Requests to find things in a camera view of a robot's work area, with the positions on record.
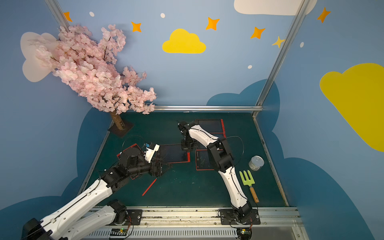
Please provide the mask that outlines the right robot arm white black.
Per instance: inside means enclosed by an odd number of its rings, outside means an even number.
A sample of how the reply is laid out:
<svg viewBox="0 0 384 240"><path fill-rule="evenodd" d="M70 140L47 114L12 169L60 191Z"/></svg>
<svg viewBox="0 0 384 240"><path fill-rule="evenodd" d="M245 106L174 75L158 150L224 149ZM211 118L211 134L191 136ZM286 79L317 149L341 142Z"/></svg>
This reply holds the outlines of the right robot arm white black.
<svg viewBox="0 0 384 240"><path fill-rule="evenodd" d="M210 134L195 122L179 122L178 128L184 136L181 141L182 150L190 152L197 147L197 143L207 149L210 163L222 177L230 195L235 221L246 224L251 217L253 208L240 186L236 175L234 156L227 139Z"/></svg>

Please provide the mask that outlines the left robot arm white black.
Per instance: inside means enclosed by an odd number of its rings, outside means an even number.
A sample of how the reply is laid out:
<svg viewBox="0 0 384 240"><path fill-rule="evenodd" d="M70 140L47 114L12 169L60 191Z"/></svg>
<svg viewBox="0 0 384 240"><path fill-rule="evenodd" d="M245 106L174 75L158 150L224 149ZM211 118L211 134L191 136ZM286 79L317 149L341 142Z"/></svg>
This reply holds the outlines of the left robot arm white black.
<svg viewBox="0 0 384 240"><path fill-rule="evenodd" d="M156 157L159 145L146 145L146 150L131 147L122 151L119 161L104 171L80 195L62 208L44 217L29 220L23 226L23 240L79 240L94 230L109 225L123 224L130 218L125 205L113 200L98 212L84 215L99 202L125 186L132 176L163 174L163 161Z"/></svg>

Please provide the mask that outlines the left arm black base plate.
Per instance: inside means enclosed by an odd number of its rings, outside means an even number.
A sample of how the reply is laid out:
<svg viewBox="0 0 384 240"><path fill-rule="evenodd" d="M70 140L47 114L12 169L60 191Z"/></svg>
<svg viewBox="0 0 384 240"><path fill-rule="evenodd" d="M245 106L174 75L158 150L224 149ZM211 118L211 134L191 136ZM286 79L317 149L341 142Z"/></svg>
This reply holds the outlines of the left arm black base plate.
<svg viewBox="0 0 384 240"><path fill-rule="evenodd" d="M139 226L141 224L142 216L142 209L127 209L123 212L123 215L120 217L119 224L123 226Z"/></svg>

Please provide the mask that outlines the colourful scribble red writing tablet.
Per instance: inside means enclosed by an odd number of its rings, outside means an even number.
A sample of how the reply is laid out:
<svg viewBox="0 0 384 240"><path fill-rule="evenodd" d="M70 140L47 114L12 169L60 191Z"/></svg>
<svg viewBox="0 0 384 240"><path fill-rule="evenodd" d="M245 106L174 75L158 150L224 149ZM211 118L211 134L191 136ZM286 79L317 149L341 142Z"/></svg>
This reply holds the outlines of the colourful scribble red writing tablet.
<svg viewBox="0 0 384 240"><path fill-rule="evenodd" d="M212 135L215 137L218 137L218 138L226 138L226 135L224 133L212 133ZM197 144L198 144L198 147L197 147L198 150L206 150L207 149L200 142L197 142Z"/></svg>

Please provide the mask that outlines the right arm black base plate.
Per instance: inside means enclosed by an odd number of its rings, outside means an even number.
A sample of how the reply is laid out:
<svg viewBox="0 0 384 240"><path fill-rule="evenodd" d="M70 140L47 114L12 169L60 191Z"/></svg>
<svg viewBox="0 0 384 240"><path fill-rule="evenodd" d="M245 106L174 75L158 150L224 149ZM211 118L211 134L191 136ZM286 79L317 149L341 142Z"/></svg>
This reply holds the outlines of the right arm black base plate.
<svg viewBox="0 0 384 240"><path fill-rule="evenodd" d="M249 214L242 216L233 209L219 209L218 217L222 225L260 225L261 219L259 212L252 209Z"/></svg>

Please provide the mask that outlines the red stylus pair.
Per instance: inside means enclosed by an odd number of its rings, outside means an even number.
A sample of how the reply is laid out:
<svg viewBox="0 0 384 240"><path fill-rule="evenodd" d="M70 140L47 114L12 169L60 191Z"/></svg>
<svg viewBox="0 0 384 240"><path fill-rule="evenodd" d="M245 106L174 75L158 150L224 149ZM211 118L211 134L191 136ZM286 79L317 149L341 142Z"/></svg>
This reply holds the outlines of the red stylus pair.
<svg viewBox="0 0 384 240"><path fill-rule="evenodd" d="M224 121L223 121L223 119L220 119L220 120L221 120L222 134L224 135L224 137L226 137L226 130L225 130Z"/></svg>

